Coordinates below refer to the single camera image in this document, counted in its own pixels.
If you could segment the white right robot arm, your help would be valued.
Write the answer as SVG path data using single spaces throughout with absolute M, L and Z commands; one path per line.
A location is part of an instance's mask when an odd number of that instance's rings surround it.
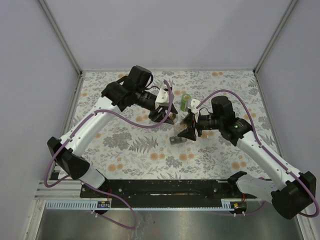
M 232 102 L 226 96 L 211 99 L 212 112 L 202 115 L 200 102 L 189 99 L 184 122 L 187 127 L 179 137 L 196 141 L 203 131 L 218 130 L 232 145 L 251 157 L 269 176 L 271 183 L 239 171 L 228 178 L 228 194 L 233 198 L 252 195 L 264 200 L 285 219 L 291 220 L 316 199 L 316 177 L 310 172 L 301 172 L 286 162 L 261 140 L 254 126 L 243 118 L 236 117 Z

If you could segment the grey weekly pill organizer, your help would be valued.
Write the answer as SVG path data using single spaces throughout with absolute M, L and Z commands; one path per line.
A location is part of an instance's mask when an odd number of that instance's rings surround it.
M 187 141 L 186 138 L 179 137 L 179 136 L 171 136 L 169 138 L 169 142 L 171 145 L 182 144 L 182 143 L 185 143 L 186 141 Z

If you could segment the green pill bottle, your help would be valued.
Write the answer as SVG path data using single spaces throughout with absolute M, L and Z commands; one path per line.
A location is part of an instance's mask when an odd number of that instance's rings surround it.
M 190 99 L 184 99 L 184 98 L 181 99 L 180 110 L 182 112 L 188 112 L 188 110 L 189 110 L 189 107 L 188 107 L 189 101 L 190 101 Z

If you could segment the green bottle cap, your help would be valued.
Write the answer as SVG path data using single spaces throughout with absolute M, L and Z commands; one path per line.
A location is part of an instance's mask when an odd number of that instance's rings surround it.
M 184 93 L 184 94 L 181 95 L 181 101 L 182 101 L 183 103 L 187 102 L 187 101 L 190 100 L 190 99 L 191 99 L 191 95 L 188 94 L 188 93 Z

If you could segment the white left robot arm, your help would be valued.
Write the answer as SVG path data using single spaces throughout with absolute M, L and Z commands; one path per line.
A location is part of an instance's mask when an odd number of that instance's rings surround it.
M 52 155 L 50 163 L 57 163 L 72 180 L 78 180 L 91 187 L 98 198 L 107 195 L 107 178 L 95 169 L 82 155 L 95 136 L 114 117 L 142 129 L 154 129 L 164 123 L 173 124 L 169 115 L 176 114 L 172 86 L 163 81 L 158 93 L 153 94 L 154 76 L 148 69 L 135 65 L 128 75 L 106 85 L 93 108 L 71 130 L 60 138 L 51 137 L 47 146 Z M 152 125 L 141 125 L 125 118 L 121 113 L 133 105 L 149 111 Z

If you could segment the clear pill bottle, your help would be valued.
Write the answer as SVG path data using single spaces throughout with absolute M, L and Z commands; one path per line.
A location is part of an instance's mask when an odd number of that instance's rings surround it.
M 179 120 L 173 125 L 174 135 L 177 136 L 180 132 L 183 132 L 188 128 L 188 125 L 183 121 Z

